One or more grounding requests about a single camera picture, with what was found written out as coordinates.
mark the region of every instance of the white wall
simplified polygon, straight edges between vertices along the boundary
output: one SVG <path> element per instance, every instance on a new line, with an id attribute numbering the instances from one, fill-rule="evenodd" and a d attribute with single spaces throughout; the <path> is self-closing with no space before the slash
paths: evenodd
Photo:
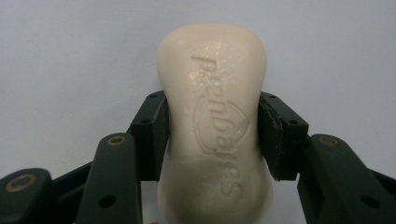
<path id="1" fill-rule="evenodd" d="M 226 22 L 264 42 L 264 91 L 396 176 L 395 1 L 0 1 L 0 177 L 53 177 L 91 161 L 162 89 L 159 41 L 178 26 Z M 145 223 L 159 220 L 144 183 Z M 305 223 L 296 182 L 275 183 L 265 223 Z"/>

